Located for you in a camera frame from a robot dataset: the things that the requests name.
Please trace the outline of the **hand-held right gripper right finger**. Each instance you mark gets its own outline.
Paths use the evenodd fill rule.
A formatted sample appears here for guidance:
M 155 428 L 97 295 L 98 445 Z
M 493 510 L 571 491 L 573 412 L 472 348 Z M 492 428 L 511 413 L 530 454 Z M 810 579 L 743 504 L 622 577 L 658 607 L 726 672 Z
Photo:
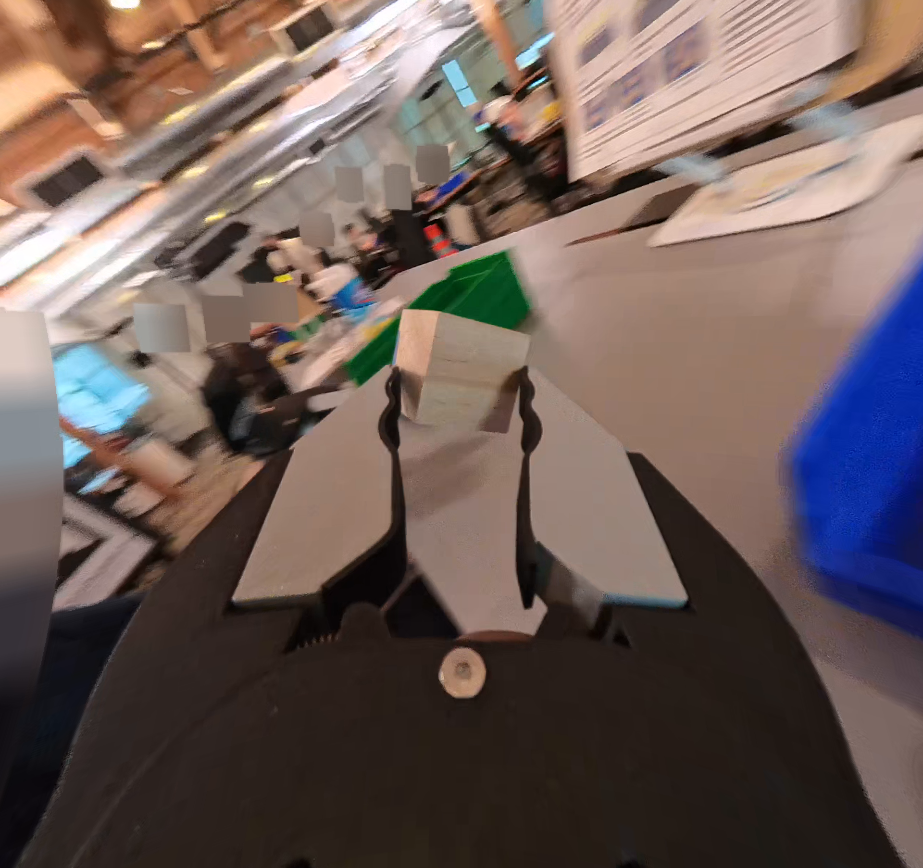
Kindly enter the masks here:
M 622 443 L 541 372 L 520 376 L 516 575 L 525 607 L 685 608 L 686 588 Z

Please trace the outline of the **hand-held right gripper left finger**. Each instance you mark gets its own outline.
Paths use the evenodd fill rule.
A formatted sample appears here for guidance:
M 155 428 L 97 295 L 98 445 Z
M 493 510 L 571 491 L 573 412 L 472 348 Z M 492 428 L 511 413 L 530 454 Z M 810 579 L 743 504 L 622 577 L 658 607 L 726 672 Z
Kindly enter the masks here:
M 292 450 L 232 603 L 381 608 L 406 575 L 399 371 L 352 390 Z

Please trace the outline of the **wooden cube blue taped face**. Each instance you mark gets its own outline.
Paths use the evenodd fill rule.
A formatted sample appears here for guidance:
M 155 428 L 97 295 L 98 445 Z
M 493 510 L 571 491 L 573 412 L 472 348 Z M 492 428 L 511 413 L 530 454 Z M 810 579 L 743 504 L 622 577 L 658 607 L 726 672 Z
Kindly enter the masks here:
M 403 416 L 426 427 L 507 432 L 531 343 L 522 332 L 405 309 L 393 360 Z

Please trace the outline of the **green plastic bin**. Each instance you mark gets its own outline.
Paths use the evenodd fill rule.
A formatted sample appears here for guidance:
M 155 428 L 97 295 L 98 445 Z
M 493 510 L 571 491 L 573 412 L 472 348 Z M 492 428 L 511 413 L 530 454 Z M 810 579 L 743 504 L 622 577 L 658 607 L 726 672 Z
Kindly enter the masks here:
M 450 268 L 444 278 L 424 289 L 406 308 L 444 312 L 508 330 L 520 327 L 532 311 L 509 251 Z M 347 374 L 356 386 L 392 363 L 399 320 L 400 316 L 387 320 L 384 328 L 346 363 Z

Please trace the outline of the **blue plastic bin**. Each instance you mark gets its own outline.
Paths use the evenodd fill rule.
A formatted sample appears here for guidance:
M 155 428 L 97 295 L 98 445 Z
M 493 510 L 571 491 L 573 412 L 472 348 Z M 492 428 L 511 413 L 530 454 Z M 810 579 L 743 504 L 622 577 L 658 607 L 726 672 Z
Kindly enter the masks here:
M 884 297 L 793 437 L 798 553 L 816 587 L 922 635 L 922 260 Z

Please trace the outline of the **person's dark clothed leg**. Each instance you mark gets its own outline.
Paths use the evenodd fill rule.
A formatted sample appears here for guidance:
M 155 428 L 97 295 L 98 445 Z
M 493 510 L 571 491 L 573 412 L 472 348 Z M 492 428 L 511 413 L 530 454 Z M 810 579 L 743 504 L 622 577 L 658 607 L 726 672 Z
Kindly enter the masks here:
M 13 867 L 61 776 L 87 702 L 141 595 L 52 613 L 37 686 L 17 734 L 1 800 L 1 865 Z

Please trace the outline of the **instruction sheet on white stand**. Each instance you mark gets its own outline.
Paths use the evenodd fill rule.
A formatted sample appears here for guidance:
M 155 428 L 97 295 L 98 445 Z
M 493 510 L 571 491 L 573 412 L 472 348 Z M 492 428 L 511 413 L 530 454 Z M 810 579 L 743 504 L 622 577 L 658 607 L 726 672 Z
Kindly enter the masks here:
M 921 49 L 921 0 L 863 0 L 860 46 L 837 66 L 753 103 L 735 117 L 667 144 L 674 155 L 604 171 L 651 167 L 699 186 L 650 244 L 663 247 L 791 226 L 853 208 L 879 193 L 921 144 L 907 125 L 860 124 L 850 100 L 904 68 Z

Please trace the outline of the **printed instruction sheet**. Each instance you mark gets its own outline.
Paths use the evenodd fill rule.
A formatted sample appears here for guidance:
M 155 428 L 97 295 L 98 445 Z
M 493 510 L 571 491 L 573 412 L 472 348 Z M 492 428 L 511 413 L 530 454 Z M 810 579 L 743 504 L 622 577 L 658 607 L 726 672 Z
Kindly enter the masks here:
M 863 0 L 545 0 L 569 175 L 645 165 L 854 54 Z

